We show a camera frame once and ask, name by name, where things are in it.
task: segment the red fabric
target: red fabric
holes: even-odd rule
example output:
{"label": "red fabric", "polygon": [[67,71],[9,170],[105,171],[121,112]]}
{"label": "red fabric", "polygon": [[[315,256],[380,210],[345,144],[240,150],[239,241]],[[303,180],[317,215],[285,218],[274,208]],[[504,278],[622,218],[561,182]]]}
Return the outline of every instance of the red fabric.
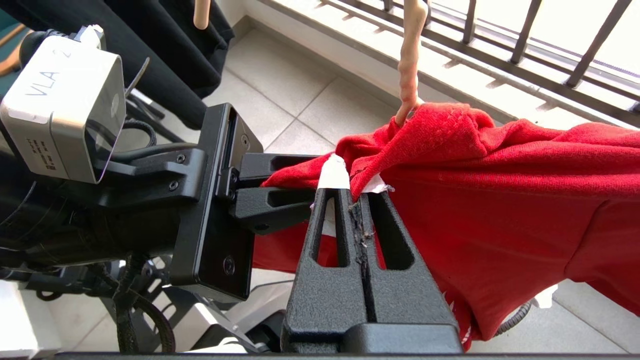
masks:
{"label": "red fabric", "polygon": [[[640,315],[640,131],[527,120],[496,128],[462,104],[425,104],[336,147],[358,197],[377,173],[441,291],[465,348],[565,278]],[[263,185],[315,188],[328,155]],[[254,265],[294,272],[306,224],[256,239]],[[335,261],[327,241],[321,259]]]}

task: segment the white wall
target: white wall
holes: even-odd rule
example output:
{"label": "white wall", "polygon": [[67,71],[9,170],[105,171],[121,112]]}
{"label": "white wall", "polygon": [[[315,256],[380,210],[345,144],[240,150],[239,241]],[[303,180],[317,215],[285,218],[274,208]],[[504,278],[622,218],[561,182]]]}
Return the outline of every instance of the white wall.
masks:
{"label": "white wall", "polygon": [[216,4],[225,14],[229,25],[234,26],[236,23],[246,15],[243,0],[215,0]]}

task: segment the metal railing bar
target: metal railing bar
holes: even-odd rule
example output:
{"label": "metal railing bar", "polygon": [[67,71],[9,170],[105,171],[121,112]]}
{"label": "metal railing bar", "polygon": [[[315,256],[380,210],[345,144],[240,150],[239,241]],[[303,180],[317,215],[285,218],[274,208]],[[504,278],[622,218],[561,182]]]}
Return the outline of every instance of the metal railing bar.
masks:
{"label": "metal railing bar", "polygon": [[531,28],[533,27],[533,21],[536,19],[536,15],[538,14],[538,10],[540,9],[541,4],[542,0],[531,0],[529,11],[527,12],[527,17],[524,20],[524,25],[522,25],[520,36],[518,37],[516,46],[513,49],[513,54],[511,55],[510,61],[514,64],[520,63],[522,61],[524,52],[527,49],[527,41],[529,40],[529,34],[531,33]]}
{"label": "metal railing bar", "polygon": [[384,0],[385,11],[390,12],[394,8],[394,0]]}
{"label": "metal railing bar", "polygon": [[465,30],[462,33],[462,42],[464,44],[471,43],[476,34],[476,0],[469,0],[469,10],[467,10],[467,19],[465,20]]}
{"label": "metal railing bar", "polygon": [[[402,27],[403,25],[403,20],[402,18],[398,17],[398,16],[394,16],[391,15],[387,12],[385,12],[383,9],[381,8],[376,8],[373,7],[369,4],[365,4],[365,3],[361,3],[360,1],[357,0],[325,0],[326,3],[328,4],[336,4],[338,5],[339,3],[344,3],[347,5],[351,5],[354,8],[368,13],[370,15],[372,15],[372,17],[378,18],[378,19],[383,19],[385,21],[388,21],[396,26],[398,26],[399,28]],[[338,8],[340,8],[341,10],[350,13],[351,15],[355,16],[355,17],[359,17],[363,20],[371,20],[371,19],[367,19],[367,17],[363,16],[362,14],[360,14],[359,12],[353,11],[352,9],[349,9],[348,6],[337,6]],[[394,29],[392,26],[386,26],[386,28],[389,28],[389,30],[397,35],[402,35],[402,31],[398,30],[398,29]],[[479,61],[495,67],[496,69],[499,69],[503,72],[506,72],[508,74],[511,74],[517,78],[523,79],[525,81],[528,81],[532,84],[535,84],[537,86],[540,86],[544,89],[547,89],[551,92],[554,92],[560,96],[563,96],[571,101],[575,101],[579,104],[588,104],[588,106],[591,109],[594,109],[595,111],[599,111],[600,113],[603,113],[605,115],[611,116],[613,118],[616,118],[620,121],[626,122],[627,124],[633,125],[633,126],[640,126],[640,116],[638,114],[635,113],[631,113],[625,109],[621,109],[621,108],[617,108],[611,104],[609,104],[608,102],[604,102],[600,99],[594,98],[588,94],[584,94],[582,92],[578,92],[576,90],[573,90],[571,88],[568,88],[566,86],[564,86],[561,83],[555,82],[551,79],[545,78],[542,75],[533,73],[527,69],[524,69],[522,67],[519,66],[514,66],[512,63],[505,61],[504,59],[498,58],[496,56],[493,56],[489,53],[486,53],[482,50],[479,50],[477,48],[475,48],[473,46],[473,44],[471,45],[465,45],[462,42],[460,42],[459,40],[455,40],[452,39],[450,37],[447,37],[443,34],[438,33],[437,31],[432,31],[430,29],[423,29],[422,30],[422,36],[424,36],[427,39],[430,39],[438,44],[442,44],[444,47],[447,47],[449,49],[452,49],[453,51],[457,51],[461,54],[467,55],[471,58],[475,58],[478,59]]]}
{"label": "metal railing bar", "polygon": [[429,25],[431,25],[431,21],[433,20],[433,7],[431,6],[431,0],[423,0],[423,1],[427,3],[427,6],[429,7],[427,10],[427,19],[424,22],[424,27],[429,28]]}
{"label": "metal railing bar", "polygon": [[[336,0],[342,3],[350,3],[349,0]],[[396,2],[396,7],[401,8],[402,4]],[[372,17],[374,19],[379,19],[379,17],[376,17],[374,15],[372,15]],[[443,18],[441,18],[440,16],[436,16],[433,17],[433,22],[437,23],[437,24],[441,24],[443,26],[446,26],[448,28],[463,32],[465,29],[462,28],[461,26],[449,22]],[[402,26],[402,22],[398,23],[398,22],[393,22],[394,24],[398,24],[398,26]],[[511,38],[508,38],[506,35],[503,35],[503,37],[499,37],[499,38],[495,38],[495,35],[493,37],[489,37],[487,36],[487,33],[490,32],[489,31],[483,31],[481,28],[480,29],[476,29],[475,35],[474,37],[477,38],[478,40],[482,40],[483,42],[486,42],[487,44],[493,45],[495,47],[498,47],[500,49],[503,50],[507,50],[509,52],[513,52],[514,47],[509,46],[507,43],[505,42],[501,42],[500,39],[505,40],[506,42],[508,42],[509,40],[512,40]],[[572,65],[571,63],[566,63],[565,58],[562,57],[562,55],[558,55],[556,53],[553,53],[552,51],[549,50],[544,50],[542,48],[536,47],[535,45],[527,45],[527,48],[535,48],[536,52],[532,52],[532,51],[527,51],[527,58],[538,62],[542,65],[545,65],[553,70],[556,71],[560,71],[560,72],[564,72],[565,74],[569,75],[573,72],[573,69],[575,68],[574,65]],[[601,74],[599,74],[600,77],[602,77],[605,80],[609,80],[612,82],[619,82],[621,83],[621,85],[623,85],[625,88],[620,88],[612,83],[603,81],[601,79],[595,78],[593,76],[590,76],[589,74],[586,74],[584,76],[584,79],[586,81],[589,81],[590,83],[600,86],[608,91],[614,92],[615,94],[619,94],[625,97],[628,97],[630,99],[633,100],[637,100],[640,101],[640,93],[637,91],[638,89],[638,85],[637,83],[634,83],[633,81],[629,81],[627,79],[623,79],[620,78],[619,76],[615,76],[612,74],[609,74],[608,72],[603,72]]]}
{"label": "metal railing bar", "polygon": [[[434,9],[436,11],[436,13],[441,12],[444,16],[446,16],[448,18],[455,19],[455,20],[464,21],[466,19],[466,16],[467,16],[466,13],[458,11],[458,10],[456,10],[454,8],[449,8],[448,6],[445,6],[443,4],[436,4],[436,6],[437,7]],[[506,28],[504,26],[500,26],[498,24],[494,24],[492,22],[488,22],[488,21],[483,20],[483,19],[476,19],[476,22],[477,22],[477,25],[480,28],[490,27],[487,30],[491,31],[492,33],[495,32],[496,34],[498,34],[498,37],[500,37],[500,38],[505,38],[505,39],[508,39],[508,40],[513,39],[514,41],[517,40],[517,38],[518,38],[518,32],[517,31],[511,30],[511,29]],[[565,48],[563,48],[561,46],[551,44],[550,42],[546,42],[544,40],[541,40],[541,39],[538,39],[538,38],[535,38],[535,37],[529,37],[529,42],[527,43],[527,50],[530,49],[532,46],[536,47],[536,48],[540,48],[540,46],[537,46],[535,43],[538,43],[539,45],[543,45],[543,46],[546,46],[546,47],[550,48],[551,52],[553,52],[553,53],[555,53],[557,51],[557,56],[562,58],[562,59],[565,59],[567,61],[573,61],[572,59],[569,58],[569,56],[573,56],[574,58],[577,58],[578,60],[575,61],[576,64],[582,58],[582,55],[579,54],[579,53],[576,53],[575,51],[572,51],[572,50],[569,50],[569,49],[565,49]],[[627,75],[627,76],[632,76],[634,78],[640,78],[640,74],[638,74],[638,73],[635,73],[635,72],[633,72],[631,70],[627,70],[627,69],[623,69],[623,68],[617,67],[615,65],[612,65],[610,63],[606,63],[604,61],[600,61],[598,59],[594,59],[592,61],[592,63],[597,64],[597,65],[602,66],[602,67],[605,67],[607,69],[611,69],[611,70],[616,71],[616,72],[620,72],[621,74],[624,74],[624,75]]]}
{"label": "metal railing bar", "polygon": [[564,83],[566,86],[570,88],[575,88],[576,86],[578,86],[580,80],[584,76],[584,73],[587,71],[589,65],[593,61],[593,58],[595,58],[598,50],[600,50],[600,46],[604,44],[605,40],[607,40],[607,38],[609,37],[609,34],[611,34],[613,28],[616,27],[616,24],[625,13],[625,10],[629,6],[629,4],[631,4],[631,1],[632,0],[616,1],[616,3],[613,5],[613,8],[611,9],[611,12],[600,27],[600,30],[596,34],[595,38],[593,38],[591,45],[589,45],[589,49],[587,49],[584,55],[582,55],[582,59],[580,60],[578,65],[576,65],[573,73],[571,74],[571,76],[569,76],[569,79]]}

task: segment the tile floor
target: tile floor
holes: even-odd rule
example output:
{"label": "tile floor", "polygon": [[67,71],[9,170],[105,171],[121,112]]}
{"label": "tile floor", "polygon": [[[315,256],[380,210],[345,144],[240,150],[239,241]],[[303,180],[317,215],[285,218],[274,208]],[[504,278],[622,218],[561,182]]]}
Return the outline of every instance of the tile floor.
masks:
{"label": "tile floor", "polygon": [[[266,152],[324,154],[344,135],[366,133],[388,122],[395,109],[254,30],[228,54],[221,86],[204,99],[231,102]],[[173,115],[165,126],[190,142],[198,132]],[[142,147],[145,135],[128,130],[120,150]],[[254,272],[252,285],[290,274]],[[473,352],[640,353],[640,320],[585,284],[565,281],[551,309],[534,308],[502,336],[478,342]],[[65,295],[49,303],[64,350],[117,350],[115,325],[99,300]]]}

